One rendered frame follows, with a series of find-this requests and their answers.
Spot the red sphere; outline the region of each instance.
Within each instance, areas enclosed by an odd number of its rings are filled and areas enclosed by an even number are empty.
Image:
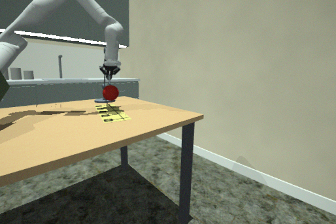
[[[108,85],[103,90],[103,96],[108,101],[113,101],[119,96],[119,90],[115,86]]]

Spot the white robotic arm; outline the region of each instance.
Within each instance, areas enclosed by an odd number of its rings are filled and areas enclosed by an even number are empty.
[[[40,24],[47,20],[67,0],[33,0],[6,30],[0,34],[0,71],[4,74],[20,52],[27,46],[27,41],[14,31],[29,25]],[[77,0],[88,14],[105,27],[105,61],[100,70],[110,80],[116,74],[121,63],[118,61],[119,43],[117,38],[124,30],[122,25],[109,16],[95,0]]]

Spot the yellow mat with black markings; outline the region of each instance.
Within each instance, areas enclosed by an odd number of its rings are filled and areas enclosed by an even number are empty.
[[[113,104],[96,105],[95,109],[99,112],[99,116],[104,123],[110,123],[114,121],[126,121],[131,118],[119,109],[119,106]]]

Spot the baseboard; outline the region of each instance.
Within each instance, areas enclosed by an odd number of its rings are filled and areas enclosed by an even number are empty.
[[[179,138],[168,135],[167,133],[160,134],[158,135],[158,137],[181,147],[182,140]],[[321,195],[300,188],[296,185],[292,185],[288,182],[279,180],[278,178],[274,178],[270,175],[254,170],[253,168],[229,160],[225,157],[200,148],[196,145],[193,146],[193,152],[194,154],[204,157],[205,159],[217,163],[220,166],[226,167],[230,170],[233,170],[234,172],[238,172],[239,174],[246,176],[247,178],[251,178],[259,183],[276,189],[277,191],[281,191],[282,193],[285,193],[289,196],[302,200],[303,202],[306,202],[317,208],[323,209],[324,211],[336,215],[336,201],[334,200],[325,198]]]

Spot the metal table leg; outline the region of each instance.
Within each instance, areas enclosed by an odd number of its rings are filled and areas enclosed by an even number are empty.
[[[127,158],[127,146],[120,148],[122,154],[122,169],[127,170],[128,168],[128,158]]]
[[[190,213],[190,193],[192,190],[193,132],[195,123],[182,127],[182,154],[180,175],[180,209],[178,219],[187,224],[192,219]]]

